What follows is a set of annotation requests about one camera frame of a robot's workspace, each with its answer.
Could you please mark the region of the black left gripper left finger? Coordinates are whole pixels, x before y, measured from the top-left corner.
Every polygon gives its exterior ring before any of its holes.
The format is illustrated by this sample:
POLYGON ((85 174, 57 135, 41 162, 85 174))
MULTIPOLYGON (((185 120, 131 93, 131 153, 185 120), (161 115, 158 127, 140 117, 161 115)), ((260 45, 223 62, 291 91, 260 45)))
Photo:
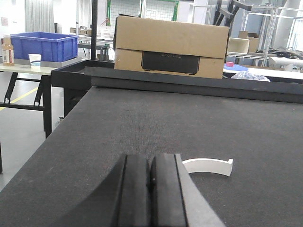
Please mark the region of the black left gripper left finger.
POLYGON ((122 155, 107 177, 54 227, 150 226, 149 163, 140 155, 122 155))

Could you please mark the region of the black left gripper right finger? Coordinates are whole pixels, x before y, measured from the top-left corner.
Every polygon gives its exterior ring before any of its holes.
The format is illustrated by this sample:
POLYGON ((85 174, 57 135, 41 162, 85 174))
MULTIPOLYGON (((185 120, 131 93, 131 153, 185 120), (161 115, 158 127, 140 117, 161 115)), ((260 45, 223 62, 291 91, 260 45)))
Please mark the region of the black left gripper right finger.
POLYGON ((151 165, 153 227, 223 227, 187 173, 179 154, 158 154, 151 165))

